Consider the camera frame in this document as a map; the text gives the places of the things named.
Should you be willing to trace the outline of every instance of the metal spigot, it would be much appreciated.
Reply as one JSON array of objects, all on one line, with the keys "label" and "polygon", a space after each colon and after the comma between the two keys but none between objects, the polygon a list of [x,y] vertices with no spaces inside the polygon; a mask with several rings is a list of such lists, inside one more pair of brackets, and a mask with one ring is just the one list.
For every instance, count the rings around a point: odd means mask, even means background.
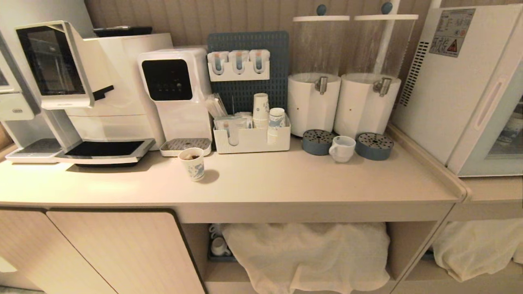
[{"label": "metal spigot", "polygon": [[316,82],[314,82],[314,88],[316,89],[316,91],[320,92],[320,95],[325,94],[325,92],[327,91],[327,82],[328,77],[326,76],[321,76],[319,79],[316,80]]},{"label": "metal spigot", "polygon": [[372,89],[376,93],[380,93],[380,97],[387,95],[391,86],[392,79],[389,77],[382,77],[381,81],[375,81]]}]

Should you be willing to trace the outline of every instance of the ventilation grille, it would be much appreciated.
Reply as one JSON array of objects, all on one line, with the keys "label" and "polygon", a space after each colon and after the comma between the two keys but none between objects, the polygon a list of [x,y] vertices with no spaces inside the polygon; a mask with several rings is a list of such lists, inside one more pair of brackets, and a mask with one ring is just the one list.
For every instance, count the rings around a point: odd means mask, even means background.
[{"label": "ventilation grille", "polygon": [[416,85],[416,80],[418,79],[419,72],[422,69],[423,60],[427,54],[428,46],[428,42],[420,42],[418,45],[418,50],[416,50],[416,54],[412,60],[411,70],[408,72],[405,86],[401,92],[400,104],[403,106],[407,106],[408,101],[411,99],[414,86]]}]

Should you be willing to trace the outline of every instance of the stacked teacup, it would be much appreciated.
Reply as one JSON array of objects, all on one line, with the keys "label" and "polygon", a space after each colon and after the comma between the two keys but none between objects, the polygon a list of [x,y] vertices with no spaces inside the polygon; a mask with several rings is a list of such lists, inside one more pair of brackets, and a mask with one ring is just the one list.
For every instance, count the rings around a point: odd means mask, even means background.
[{"label": "stacked teacup", "polygon": [[276,144],[278,141],[278,128],[285,127],[285,110],[272,108],[269,112],[269,129],[267,130],[267,143]]},{"label": "stacked teacup", "polygon": [[269,95],[265,93],[254,94],[253,125],[259,129],[269,127]]}]

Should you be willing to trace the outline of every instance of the mini fridge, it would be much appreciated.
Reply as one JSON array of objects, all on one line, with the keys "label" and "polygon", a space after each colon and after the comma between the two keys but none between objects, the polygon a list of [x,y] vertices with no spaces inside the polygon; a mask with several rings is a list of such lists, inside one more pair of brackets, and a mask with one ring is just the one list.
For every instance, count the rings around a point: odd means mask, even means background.
[{"label": "mini fridge", "polygon": [[523,174],[523,5],[431,9],[392,122],[460,177]]}]

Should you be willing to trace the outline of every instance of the refrigerator handle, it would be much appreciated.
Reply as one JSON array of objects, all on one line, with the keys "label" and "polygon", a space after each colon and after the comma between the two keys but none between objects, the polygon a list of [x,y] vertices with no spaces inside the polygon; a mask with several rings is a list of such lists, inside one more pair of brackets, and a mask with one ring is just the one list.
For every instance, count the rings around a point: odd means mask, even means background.
[{"label": "refrigerator handle", "polygon": [[476,124],[474,125],[474,129],[476,131],[481,130],[481,127],[483,126],[483,123],[485,121],[488,121],[490,117],[492,116],[492,113],[496,109],[497,102],[499,101],[499,96],[503,93],[501,89],[506,83],[506,76],[499,77],[498,81],[496,82],[496,85],[489,93],[487,100],[483,104],[483,108],[480,111],[480,115],[477,117]]}]

